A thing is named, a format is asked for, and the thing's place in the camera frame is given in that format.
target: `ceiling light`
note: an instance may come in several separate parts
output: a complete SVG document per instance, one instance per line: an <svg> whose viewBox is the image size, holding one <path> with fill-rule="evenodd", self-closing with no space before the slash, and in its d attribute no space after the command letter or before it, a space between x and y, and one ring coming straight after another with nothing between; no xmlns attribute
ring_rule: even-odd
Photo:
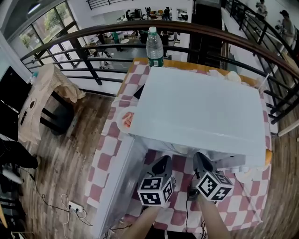
<svg viewBox="0 0 299 239"><path fill-rule="evenodd" d="M40 3L33 3L29 10L28 10L28 14L32 13L33 11L35 11L41 4Z"/></svg>

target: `power strip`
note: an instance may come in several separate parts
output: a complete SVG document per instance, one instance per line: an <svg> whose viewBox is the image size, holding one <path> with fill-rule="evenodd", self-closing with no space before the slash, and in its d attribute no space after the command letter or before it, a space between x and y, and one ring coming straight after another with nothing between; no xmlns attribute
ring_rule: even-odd
<svg viewBox="0 0 299 239"><path fill-rule="evenodd" d="M81 212L81 213L83 212L83 207L76 203L69 201L69 206L71 206L71 209L73 209L74 211L76 211L78 209L78 212Z"/></svg>

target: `window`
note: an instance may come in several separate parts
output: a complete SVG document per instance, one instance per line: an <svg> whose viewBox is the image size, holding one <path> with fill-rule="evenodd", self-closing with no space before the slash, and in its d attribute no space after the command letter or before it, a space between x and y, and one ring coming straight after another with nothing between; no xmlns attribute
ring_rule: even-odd
<svg viewBox="0 0 299 239"><path fill-rule="evenodd" d="M51 9L46 14L41 16L32 25L42 39L43 43L49 42L58 32L63 29L54 9Z"/></svg>
<svg viewBox="0 0 299 239"><path fill-rule="evenodd" d="M28 27L20 34L20 39L24 45L30 50L40 47L43 43L39 40L32 26Z"/></svg>
<svg viewBox="0 0 299 239"><path fill-rule="evenodd" d="M67 25L69 25L73 20L73 17L71 16L71 13L66 5L66 2L63 2L61 4L59 4L58 6L56 6L56 10L62 20L62 22L64 23L64 26L66 27Z"/></svg>
<svg viewBox="0 0 299 239"><path fill-rule="evenodd" d="M43 44L48 43L51 41L55 36L64 28L70 25L70 23L74 22L73 16L69 9L67 2L60 3L56 7L52 8L50 11L46 12L40 18L35 20L24 32L20 34L20 39L29 49L32 51ZM67 30L68 33L78 31L78 26L76 23ZM78 39L81 46L86 44L84 38ZM48 56L49 54L59 53L63 50L72 49L73 46L69 41L62 42L61 44L52 46L47 52L40 52L37 53L37 58ZM45 58L42 63L52 63L55 61L68 61L79 59L77 53L69 52L69 53L62 53L56 56L52 56L49 58ZM59 68L75 68L78 66L79 63L62 63L62 64L55 64L56 67Z"/></svg>

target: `white box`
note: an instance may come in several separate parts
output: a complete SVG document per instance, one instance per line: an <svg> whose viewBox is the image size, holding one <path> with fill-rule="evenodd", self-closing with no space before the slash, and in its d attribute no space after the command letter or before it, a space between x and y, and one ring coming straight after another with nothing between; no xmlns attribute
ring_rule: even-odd
<svg viewBox="0 0 299 239"><path fill-rule="evenodd" d="M186 70L151 68L130 134L265 162L258 90Z"/></svg>

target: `wooden floor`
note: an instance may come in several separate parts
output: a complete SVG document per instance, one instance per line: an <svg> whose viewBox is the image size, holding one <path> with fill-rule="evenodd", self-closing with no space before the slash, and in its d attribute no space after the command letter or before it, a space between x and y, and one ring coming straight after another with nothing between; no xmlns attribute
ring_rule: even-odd
<svg viewBox="0 0 299 239"><path fill-rule="evenodd" d="M65 193L69 200L82 204L88 212L87 220L92 221L94 208L84 204L84 184L91 165L100 132L103 128L112 98L87 94L76 104L81 111L77 127L72 136L54 136L44 128L42 141L36 146L27 144L31 153L42 157L36 170L36 181L41 193L49 204L63 207L60 195ZM299 108L290 113L280 124L288 126L299 119ZM272 138L273 159L269 195L262 220L264 223L248 229L231 232L233 238L284 238L290 239L299 229L299 137L298 130L281 138ZM34 238L63 239L62 223L67 221L67 213L47 207L38 196L31 179L23 173L24 196L21 198L27 212L27 227L34 232ZM70 222L65 226L67 239L93 238L90 227L70 214Z"/></svg>
<svg viewBox="0 0 299 239"><path fill-rule="evenodd" d="M83 205L88 221L92 221L95 209L84 203L84 186L113 99L86 94L75 106L75 112L79 112L78 123L70 138L54 136L48 128L40 125L42 140L39 145L26 144L31 154L42 158L36 170L36 183L40 193L45 194L45 201L64 208L60 195L65 193L70 201ZM56 101L51 99L46 108L50 110L56 105ZM68 213L45 205L31 178L26 172L21 173L25 183L22 188L24 196L20 200L27 213L28 231L34 232L35 239L64 239L63 223L67 221ZM92 239L89 231L89 226L80 222L76 214L70 213L70 222L65 226L67 239Z"/></svg>

